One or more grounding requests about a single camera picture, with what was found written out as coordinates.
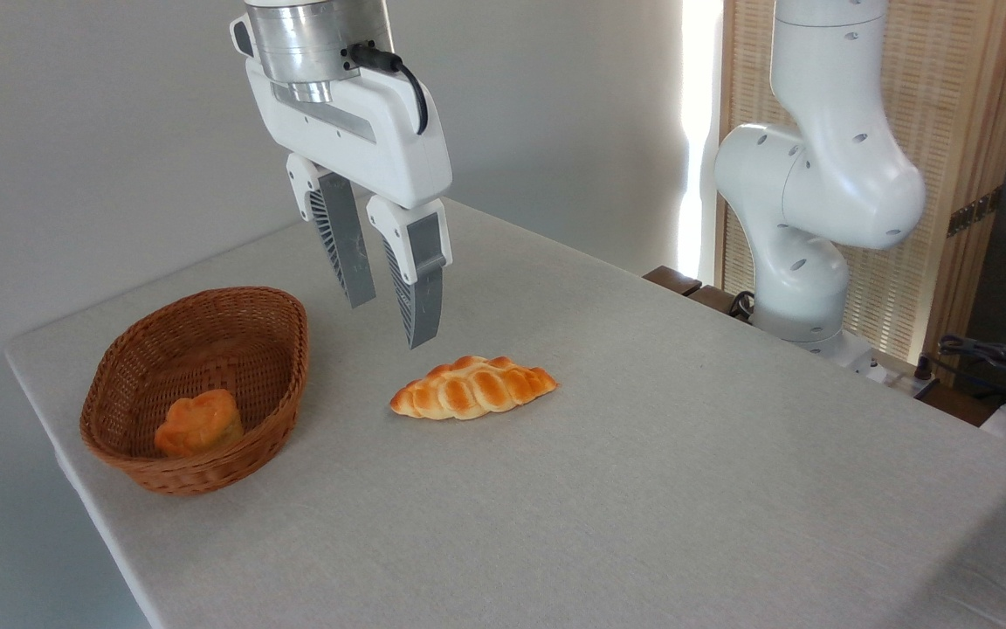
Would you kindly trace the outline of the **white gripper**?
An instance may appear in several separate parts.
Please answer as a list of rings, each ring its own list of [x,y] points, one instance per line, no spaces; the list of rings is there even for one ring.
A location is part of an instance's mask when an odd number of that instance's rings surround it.
[[[417,135],[417,101],[403,76],[360,69],[331,83],[330,102],[310,103],[267,78],[255,59],[246,72],[269,135],[294,152],[286,171],[297,208],[318,231],[350,307],[376,297],[352,182],[382,196],[369,199],[367,213],[386,248],[408,346],[434,338],[443,268],[452,263],[436,199],[451,187],[451,160],[434,100],[424,97],[430,120]]]

